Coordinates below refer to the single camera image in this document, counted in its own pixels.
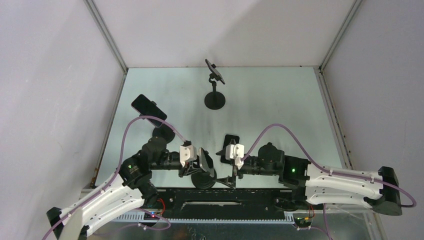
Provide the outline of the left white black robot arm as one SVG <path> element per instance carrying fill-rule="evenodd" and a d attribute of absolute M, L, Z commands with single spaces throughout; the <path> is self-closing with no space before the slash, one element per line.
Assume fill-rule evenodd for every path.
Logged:
<path fill-rule="evenodd" d="M 178 152 L 170 152 L 165 139 L 150 138 L 86 196 L 69 207 L 48 210 L 50 233 L 58 240 L 85 240 L 122 214 L 153 208 L 159 193 L 151 182 L 152 170 L 178 170 L 181 176 L 191 175 L 207 164 L 207 154 L 190 141 L 184 141 Z"/>

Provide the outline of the teal blue phone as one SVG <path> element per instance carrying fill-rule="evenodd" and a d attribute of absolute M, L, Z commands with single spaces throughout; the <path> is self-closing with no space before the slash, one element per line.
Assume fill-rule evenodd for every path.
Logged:
<path fill-rule="evenodd" d="M 239 144 L 240 143 L 240 137 L 238 135 L 232 135 L 232 134 L 226 134 L 224 137 L 224 142 L 223 142 L 223 147 L 222 147 L 222 151 L 223 153 L 220 154 L 220 162 L 223 164 L 228 164 L 230 165 L 232 163 L 231 160 L 227 160 L 225 157 L 225 150 L 226 147 L 228 145 L 230 145 L 232 142 L 234 142 L 234 144 Z"/>

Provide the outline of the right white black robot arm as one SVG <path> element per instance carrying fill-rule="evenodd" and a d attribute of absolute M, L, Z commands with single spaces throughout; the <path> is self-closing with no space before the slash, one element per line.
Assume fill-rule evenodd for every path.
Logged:
<path fill-rule="evenodd" d="M 244 146 L 231 140 L 216 155 L 233 166 L 234 175 L 277 176 L 292 190 L 291 204 L 297 209 L 308 205 L 347 204 L 371 209 L 387 216 L 402 215 L 398 178 L 393 168 L 356 171 L 317 167 L 308 159 L 286 155 L 272 143 L 263 145 L 257 156 L 242 154 Z"/>

